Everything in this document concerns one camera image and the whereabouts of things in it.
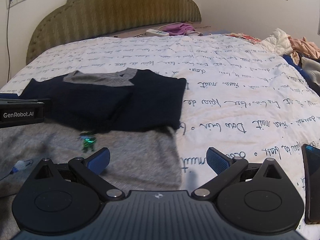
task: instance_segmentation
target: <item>bed sheet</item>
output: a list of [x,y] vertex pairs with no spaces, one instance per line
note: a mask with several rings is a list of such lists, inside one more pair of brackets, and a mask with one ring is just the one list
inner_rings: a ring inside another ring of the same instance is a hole
[[[319,146],[320,98],[297,70],[259,45],[224,35],[79,41],[44,52],[1,92],[20,94],[31,78],[127,67],[187,79],[176,132],[181,189],[192,191],[216,176],[205,161],[208,147],[215,147],[253,163],[275,158],[305,200],[301,146]],[[297,230],[307,239],[320,237],[320,227],[303,220]]]

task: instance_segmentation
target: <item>white wall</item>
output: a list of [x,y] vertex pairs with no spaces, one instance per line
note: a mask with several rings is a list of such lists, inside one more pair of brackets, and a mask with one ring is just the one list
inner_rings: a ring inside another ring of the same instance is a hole
[[[306,36],[320,46],[317,35],[320,0],[194,0],[203,23],[264,39],[275,28],[293,37]],[[11,77],[25,66],[27,48],[38,23],[66,0],[26,0],[10,9]],[[7,80],[6,5],[0,0],[0,87]]]
[[[9,51],[11,75],[13,77],[26,65],[27,49],[33,31],[39,22],[66,0],[26,0],[10,8]],[[0,87],[7,82],[8,53],[6,46],[7,8],[5,0],[0,0]]]
[[320,47],[320,0],[194,0],[204,24],[264,39],[280,28]]

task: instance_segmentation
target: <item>green upholstered headboard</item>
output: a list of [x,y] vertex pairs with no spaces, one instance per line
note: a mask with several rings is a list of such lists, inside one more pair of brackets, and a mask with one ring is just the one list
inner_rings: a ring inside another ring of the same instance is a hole
[[67,0],[35,29],[26,63],[55,46],[130,28],[201,21],[192,0]]

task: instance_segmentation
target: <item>phone screen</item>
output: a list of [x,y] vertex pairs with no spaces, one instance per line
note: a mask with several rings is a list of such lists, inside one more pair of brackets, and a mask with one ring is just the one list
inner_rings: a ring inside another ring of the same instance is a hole
[[307,224],[320,223],[320,149],[304,144],[302,146],[306,177]]

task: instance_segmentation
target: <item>white power strip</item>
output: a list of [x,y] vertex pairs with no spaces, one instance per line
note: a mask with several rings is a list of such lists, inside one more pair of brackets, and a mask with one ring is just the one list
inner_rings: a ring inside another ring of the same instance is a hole
[[162,32],[162,31],[157,31],[153,29],[148,29],[146,31],[146,35],[148,36],[158,36],[158,37],[163,37],[163,36],[169,36],[169,33],[167,32]]

